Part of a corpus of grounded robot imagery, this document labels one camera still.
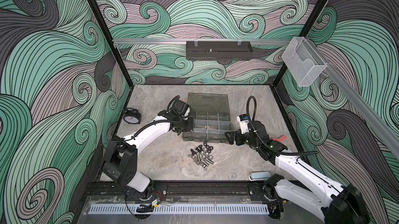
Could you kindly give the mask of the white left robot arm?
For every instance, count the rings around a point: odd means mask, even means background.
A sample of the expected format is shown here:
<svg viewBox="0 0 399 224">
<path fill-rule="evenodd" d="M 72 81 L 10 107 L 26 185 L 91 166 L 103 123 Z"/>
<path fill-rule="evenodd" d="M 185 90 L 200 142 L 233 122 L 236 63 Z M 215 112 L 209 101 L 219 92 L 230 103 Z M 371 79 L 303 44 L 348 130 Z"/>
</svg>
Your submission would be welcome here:
<svg viewBox="0 0 399 224">
<path fill-rule="evenodd" d="M 173 131 L 177 134 L 193 130 L 191 106 L 178 98 L 166 110 L 158 113 L 151 123 L 123 138 L 114 136 L 103 155 L 101 171 L 122 187 L 130 187 L 149 198 L 153 180 L 137 170 L 139 154 L 160 136 Z"/>
</svg>

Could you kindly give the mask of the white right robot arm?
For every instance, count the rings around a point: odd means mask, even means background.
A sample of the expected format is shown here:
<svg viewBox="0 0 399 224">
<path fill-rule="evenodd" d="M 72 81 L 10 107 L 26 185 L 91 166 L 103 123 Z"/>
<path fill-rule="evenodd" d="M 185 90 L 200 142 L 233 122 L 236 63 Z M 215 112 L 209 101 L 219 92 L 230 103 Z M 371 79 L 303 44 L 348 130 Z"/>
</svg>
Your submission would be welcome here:
<svg viewBox="0 0 399 224">
<path fill-rule="evenodd" d="M 231 145 L 248 145 L 271 164 L 292 175 L 299 184 L 274 174 L 264 182 L 263 192 L 270 216 L 280 218 L 285 201 L 312 213 L 325 224 L 368 224 L 370 217 L 361 192 L 353 185 L 342 185 L 302 160 L 311 152 L 292 152 L 279 140 L 271 139 L 260 121 L 241 121 L 240 130 L 225 136 Z"/>
</svg>

